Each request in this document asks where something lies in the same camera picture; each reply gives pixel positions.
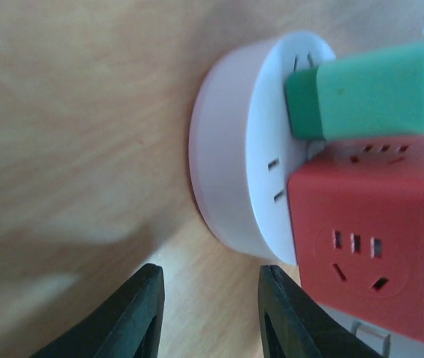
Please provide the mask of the green plug adapter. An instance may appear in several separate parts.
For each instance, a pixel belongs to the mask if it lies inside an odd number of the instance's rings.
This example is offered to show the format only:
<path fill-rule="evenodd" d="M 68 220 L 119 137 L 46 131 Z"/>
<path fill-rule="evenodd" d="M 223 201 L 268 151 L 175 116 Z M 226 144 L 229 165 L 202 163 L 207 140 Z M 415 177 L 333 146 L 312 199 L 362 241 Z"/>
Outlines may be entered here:
<path fill-rule="evenodd" d="M 297 139 L 424 134 L 424 41 L 296 71 L 284 93 Z"/>

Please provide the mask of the white usb charger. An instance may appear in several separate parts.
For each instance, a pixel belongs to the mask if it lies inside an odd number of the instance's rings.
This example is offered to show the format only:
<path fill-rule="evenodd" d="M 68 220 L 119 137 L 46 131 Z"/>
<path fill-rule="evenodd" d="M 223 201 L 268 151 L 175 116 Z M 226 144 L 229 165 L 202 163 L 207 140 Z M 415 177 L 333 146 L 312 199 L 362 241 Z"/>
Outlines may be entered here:
<path fill-rule="evenodd" d="M 390 334 L 388 332 L 369 325 L 366 322 L 354 321 L 351 327 L 351 333 L 382 357 L 389 357 Z"/>

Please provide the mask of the orange cube socket adapter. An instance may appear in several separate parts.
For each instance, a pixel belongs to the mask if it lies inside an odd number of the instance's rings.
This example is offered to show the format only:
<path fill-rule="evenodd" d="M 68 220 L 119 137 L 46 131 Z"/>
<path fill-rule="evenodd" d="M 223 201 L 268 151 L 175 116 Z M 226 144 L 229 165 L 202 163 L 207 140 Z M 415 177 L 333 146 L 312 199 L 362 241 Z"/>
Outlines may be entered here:
<path fill-rule="evenodd" d="M 424 342 L 424 136 L 328 145 L 287 194 L 302 288 Z"/>

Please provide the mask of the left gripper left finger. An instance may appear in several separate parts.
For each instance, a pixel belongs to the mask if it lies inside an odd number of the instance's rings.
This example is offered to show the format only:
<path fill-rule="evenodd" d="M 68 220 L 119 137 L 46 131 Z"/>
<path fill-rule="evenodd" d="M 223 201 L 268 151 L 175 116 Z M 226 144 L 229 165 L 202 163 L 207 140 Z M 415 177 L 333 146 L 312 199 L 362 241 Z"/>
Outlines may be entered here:
<path fill-rule="evenodd" d="M 142 266 L 105 302 L 33 357 L 156 357 L 165 301 L 163 269 Z"/>

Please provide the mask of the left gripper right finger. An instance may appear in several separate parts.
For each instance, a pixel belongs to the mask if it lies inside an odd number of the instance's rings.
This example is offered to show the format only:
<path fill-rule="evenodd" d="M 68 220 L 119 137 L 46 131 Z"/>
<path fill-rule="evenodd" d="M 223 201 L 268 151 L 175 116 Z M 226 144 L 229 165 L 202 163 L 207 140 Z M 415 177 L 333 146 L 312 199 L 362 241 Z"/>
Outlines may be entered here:
<path fill-rule="evenodd" d="M 277 265 L 261 266 L 258 311 L 265 357 L 378 357 Z"/>

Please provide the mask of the round white socket base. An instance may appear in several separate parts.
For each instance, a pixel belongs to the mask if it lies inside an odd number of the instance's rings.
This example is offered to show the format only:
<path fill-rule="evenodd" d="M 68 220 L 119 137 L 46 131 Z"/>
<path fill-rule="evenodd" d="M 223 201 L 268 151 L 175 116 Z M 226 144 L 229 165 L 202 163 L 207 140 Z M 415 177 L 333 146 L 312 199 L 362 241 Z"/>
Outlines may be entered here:
<path fill-rule="evenodd" d="M 190 123 L 190 177 L 202 217 L 229 248 L 296 264 L 287 181 L 325 142 L 293 138 L 284 82 L 334 58 L 322 37 L 296 31 L 230 51 L 203 81 Z"/>

